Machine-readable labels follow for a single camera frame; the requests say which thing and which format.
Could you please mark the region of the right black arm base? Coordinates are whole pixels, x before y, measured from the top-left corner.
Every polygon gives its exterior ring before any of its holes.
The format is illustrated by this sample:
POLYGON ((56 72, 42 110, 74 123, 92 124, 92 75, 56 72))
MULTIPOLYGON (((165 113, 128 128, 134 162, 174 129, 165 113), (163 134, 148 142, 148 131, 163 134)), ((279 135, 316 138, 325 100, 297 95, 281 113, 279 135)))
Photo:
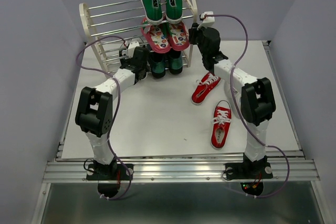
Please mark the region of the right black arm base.
POLYGON ((226 181, 242 180, 241 188, 248 196, 258 198, 261 196, 264 183, 263 179, 272 179, 273 173, 267 156, 258 161, 251 161, 243 154, 241 163, 226 163, 222 173, 222 179, 226 181))

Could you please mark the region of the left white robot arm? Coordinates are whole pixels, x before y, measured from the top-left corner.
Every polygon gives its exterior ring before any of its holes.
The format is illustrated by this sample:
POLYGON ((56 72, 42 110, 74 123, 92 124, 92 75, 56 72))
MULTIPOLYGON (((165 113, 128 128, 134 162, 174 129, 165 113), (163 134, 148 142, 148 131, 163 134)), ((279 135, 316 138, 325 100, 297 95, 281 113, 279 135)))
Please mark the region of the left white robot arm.
POLYGON ((100 164, 98 171, 106 179, 113 178, 117 172, 117 166, 112 163, 115 154, 109 147, 109 137, 121 93, 147 75, 149 51, 136 46, 131 52, 132 57, 126 59, 111 78, 94 88, 81 90, 75 115, 75 123, 89 139, 93 160, 100 164))

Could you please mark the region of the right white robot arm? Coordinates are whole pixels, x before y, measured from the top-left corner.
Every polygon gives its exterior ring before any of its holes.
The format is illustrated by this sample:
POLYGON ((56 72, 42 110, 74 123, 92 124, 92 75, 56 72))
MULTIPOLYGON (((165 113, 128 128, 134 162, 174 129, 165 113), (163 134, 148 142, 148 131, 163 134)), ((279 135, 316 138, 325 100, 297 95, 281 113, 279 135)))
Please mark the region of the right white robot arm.
POLYGON ((271 82, 268 78, 257 78, 237 68, 220 51, 219 31, 193 23, 189 29, 189 42, 196 45, 202 56, 202 63, 211 74, 229 85, 237 116, 247 130, 247 142, 241 170, 253 177, 260 172, 259 161, 266 158, 266 131, 272 114, 276 110, 271 82))

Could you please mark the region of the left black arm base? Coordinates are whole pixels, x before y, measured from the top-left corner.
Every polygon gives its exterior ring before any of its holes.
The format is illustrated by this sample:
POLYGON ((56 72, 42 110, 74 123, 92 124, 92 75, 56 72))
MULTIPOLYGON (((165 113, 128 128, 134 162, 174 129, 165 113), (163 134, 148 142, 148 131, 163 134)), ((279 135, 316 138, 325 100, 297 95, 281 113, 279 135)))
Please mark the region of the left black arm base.
POLYGON ((119 200, 125 196, 133 180, 133 164, 122 165, 113 159, 109 165, 100 164, 93 159, 83 163, 86 180, 97 182, 99 197, 105 200, 119 200))

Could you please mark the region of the red canvas sneaker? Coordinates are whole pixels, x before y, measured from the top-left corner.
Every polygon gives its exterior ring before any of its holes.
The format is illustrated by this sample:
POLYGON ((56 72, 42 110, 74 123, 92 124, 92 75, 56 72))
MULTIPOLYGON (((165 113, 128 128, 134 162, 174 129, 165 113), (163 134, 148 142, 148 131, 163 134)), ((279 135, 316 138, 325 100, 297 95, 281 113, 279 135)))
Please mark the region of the red canvas sneaker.
POLYGON ((212 119, 211 144, 214 148, 220 149, 225 145, 231 121, 232 111, 230 104, 225 100, 219 101, 215 107, 212 119))
POLYGON ((201 104, 207 95, 218 86, 221 78, 208 72, 201 80, 197 80, 197 87, 191 96, 191 101, 195 105, 201 104))

